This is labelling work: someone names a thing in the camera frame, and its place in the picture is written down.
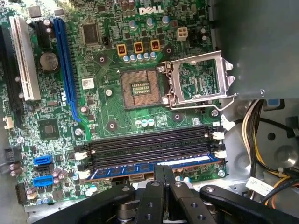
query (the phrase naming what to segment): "dell logo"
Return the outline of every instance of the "dell logo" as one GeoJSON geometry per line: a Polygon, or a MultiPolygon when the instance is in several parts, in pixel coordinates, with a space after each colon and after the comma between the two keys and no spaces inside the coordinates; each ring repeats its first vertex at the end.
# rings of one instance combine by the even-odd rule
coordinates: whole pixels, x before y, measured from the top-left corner
{"type": "Polygon", "coordinates": [[[139,8],[139,15],[145,15],[145,14],[156,14],[156,13],[163,13],[164,10],[161,8],[161,6],[158,6],[158,9],[156,6],[153,7],[147,7],[147,8],[139,8]]]}

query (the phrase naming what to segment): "barcode sticker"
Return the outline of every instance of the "barcode sticker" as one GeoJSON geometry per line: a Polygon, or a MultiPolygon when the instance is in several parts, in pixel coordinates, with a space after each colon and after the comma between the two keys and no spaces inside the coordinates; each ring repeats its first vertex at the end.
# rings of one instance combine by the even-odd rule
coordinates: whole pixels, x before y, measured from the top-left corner
{"type": "Polygon", "coordinates": [[[270,191],[274,189],[271,185],[268,185],[267,183],[258,180],[252,176],[249,178],[245,187],[255,191],[256,193],[262,196],[266,196],[270,191]]]}
{"type": "Polygon", "coordinates": [[[82,88],[84,90],[93,89],[94,88],[93,78],[82,79],[82,88]]]}

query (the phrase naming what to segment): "white pci slot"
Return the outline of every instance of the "white pci slot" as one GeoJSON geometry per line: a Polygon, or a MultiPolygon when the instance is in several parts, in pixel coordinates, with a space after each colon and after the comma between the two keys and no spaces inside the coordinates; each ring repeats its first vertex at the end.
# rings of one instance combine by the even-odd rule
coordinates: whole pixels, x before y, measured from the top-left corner
{"type": "Polygon", "coordinates": [[[25,20],[19,16],[10,17],[9,21],[18,59],[24,99],[40,100],[41,94],[39,91],[28,25],[25,20]]]}

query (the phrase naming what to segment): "motherboard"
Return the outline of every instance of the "motherboard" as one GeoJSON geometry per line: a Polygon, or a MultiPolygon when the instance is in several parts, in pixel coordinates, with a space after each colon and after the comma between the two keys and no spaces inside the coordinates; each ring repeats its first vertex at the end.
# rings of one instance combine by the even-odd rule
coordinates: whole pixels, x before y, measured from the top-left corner
{"type": "Polygon", "coordinates": [[[19,203],[152,180],[156,164],[177,180],[225,177],[227,95],[210,16],[207,0],[0,0],[5,153],[19,203]]]}

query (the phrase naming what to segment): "blue ram stick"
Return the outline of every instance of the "blue ram stick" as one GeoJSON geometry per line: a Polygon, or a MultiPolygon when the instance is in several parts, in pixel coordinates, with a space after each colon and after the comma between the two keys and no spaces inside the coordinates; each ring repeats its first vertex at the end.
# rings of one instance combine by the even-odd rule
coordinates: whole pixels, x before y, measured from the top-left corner
{"type": "Polygon", "coordinates": [[[40,165],[47,165],[53,162],[53,156],[52,155],[43,155],[39,157],[33,158],[33,164],[40,166],[40,165]]]}
{"type": "Polygon", "coordinates": [[[98,169],[93,175],[88,178],[88,180],[150,173],[154,172],[154,166],[156,164],[168,165],[173,169],[178,169],[197,165],[205,165],[209,163],[217,163],[219,161],[220,160],[218,158],[214,157],[210,153],[196,156],[186,156],[184,158],[180,157],[179,159],[161,160],[156,162],[140,163],[136,165],[98,169]]]}
{"type": "Polygon", "coordinates": [[[33,186],[35,187],[45,187],[53,184],[52,176],[40,176],[33,179],[33,186]]]}
{"type": "Polygon", "coordinates": [[[61,65],[61,72],[64,82],[64,89],[66,94],[66,99],[71,107],[71,112],[73,118],[77,122],[82,120],[78,117],[76,110],[76,85],[73,75],[73,70],[71,67],[71,54],[69,50],[69,45],[67,42],[67,34],[65,31],[65,22],[61,18],[53,19],[54,29],[57,38],[57,50],[59,54],[59,62],[61,65]]]}

